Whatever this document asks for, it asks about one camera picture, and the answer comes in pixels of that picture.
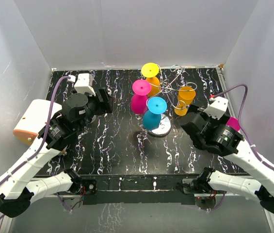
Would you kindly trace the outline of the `blue wine glass front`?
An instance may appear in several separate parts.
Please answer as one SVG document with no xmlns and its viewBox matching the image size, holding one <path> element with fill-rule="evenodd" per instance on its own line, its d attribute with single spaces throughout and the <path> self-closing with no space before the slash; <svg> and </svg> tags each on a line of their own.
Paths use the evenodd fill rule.
<svg viewBox="0 0 274 233">
<path fill-rule="evenodd" d="M 161 114 L 167 109 L 166 101 L 161 97 L 152 97 L 147 102 L 148 110 L 145 112 L 142 120 L 143 127 L 148 130 L 154 130 L 159 127 Z"/>
</svg>

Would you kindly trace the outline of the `magenta wine glass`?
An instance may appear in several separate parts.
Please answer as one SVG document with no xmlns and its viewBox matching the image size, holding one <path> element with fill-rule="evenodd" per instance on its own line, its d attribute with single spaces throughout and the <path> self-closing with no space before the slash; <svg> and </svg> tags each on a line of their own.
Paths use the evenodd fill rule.
<svg viewBox="0 0 274 233">
<path fill-rule="evenodd" d="M 229 120 L 227 121 L 226 125 L 233 128 L 234 130 L 236 130 L 238 132 L 241 130 L 238 120 L 234 117 L 230 117 Z"/>
<path fill-rule="evenodd" d="M 136 114 L 144 114 L 147 111 L 147 95 L 151 91 L 151 85 L 146 80 L 136 80 L 132 85 L 134 95 L 131 100 L 131 109 Z"/>
</svg>

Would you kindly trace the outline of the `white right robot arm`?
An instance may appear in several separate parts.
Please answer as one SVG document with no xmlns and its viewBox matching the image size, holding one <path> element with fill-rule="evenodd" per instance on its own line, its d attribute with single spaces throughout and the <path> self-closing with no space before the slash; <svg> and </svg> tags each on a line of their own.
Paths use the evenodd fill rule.
<svg viewBox="0 0 274 233">
<path fill-rule="evenodd" d="M 208 116 L 205 109 L 191 105 L 181 120 L 182 129 L 199 150 L 217 154 L 241 167 L 250 179 L 227 175 L 206 167 L 197 179 L 182 182 L 188 193 L 226 191 L 255 200 L 274 214 L 274 165 L 254 151 L 238 131 L 226 123 L 229 114 L 220 119 Z"/>
</svg>

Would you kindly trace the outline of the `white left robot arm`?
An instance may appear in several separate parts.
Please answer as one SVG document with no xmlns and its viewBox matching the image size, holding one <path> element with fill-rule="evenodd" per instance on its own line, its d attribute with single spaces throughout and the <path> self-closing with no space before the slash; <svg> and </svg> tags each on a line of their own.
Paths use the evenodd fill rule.
<svg viewBox="0 0 274 233">
<path fill-rule="evenodd" d="M 94 116 L 112 111 L 113 98 L 105 88 L 93 95 L 72 94 L 63 102 L 61 110 L 49 111 L 45 126 L 28 150 L 0 176 L 0 212 L 13 218 L 46 196 L 78 193 L 82 178 L 71 168 L 45 179 L 32 181 L 32 178 L 49 160 L 74 143 Z"/>
</svg>

